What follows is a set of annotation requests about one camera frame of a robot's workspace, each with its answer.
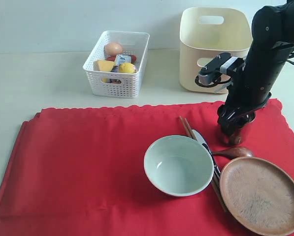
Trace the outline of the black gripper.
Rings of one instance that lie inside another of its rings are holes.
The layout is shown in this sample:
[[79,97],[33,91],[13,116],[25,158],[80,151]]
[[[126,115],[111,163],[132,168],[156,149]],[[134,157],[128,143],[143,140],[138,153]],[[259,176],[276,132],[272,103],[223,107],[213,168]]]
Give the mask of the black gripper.
[[272,49],[252,44],[242,74],[233,82],[225,104],[217,110],[217,123],[225,135],[238,133],[255,120],[256,113],[249,112],[267,102],[273,84],[293,51],[294,44]]

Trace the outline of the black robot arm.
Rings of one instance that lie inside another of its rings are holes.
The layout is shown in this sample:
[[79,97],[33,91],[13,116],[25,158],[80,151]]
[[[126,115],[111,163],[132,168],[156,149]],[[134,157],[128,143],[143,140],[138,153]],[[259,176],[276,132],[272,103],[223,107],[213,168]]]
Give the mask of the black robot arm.
[[238,136],[255,111],[271,97],[271,88],[294,51],[294,0],[264,6],[252,20],[253,42],[242,69],[231,72],[224,63],[220,72],[231,77],[225,104],[218,109],[218,124],[227,136]]

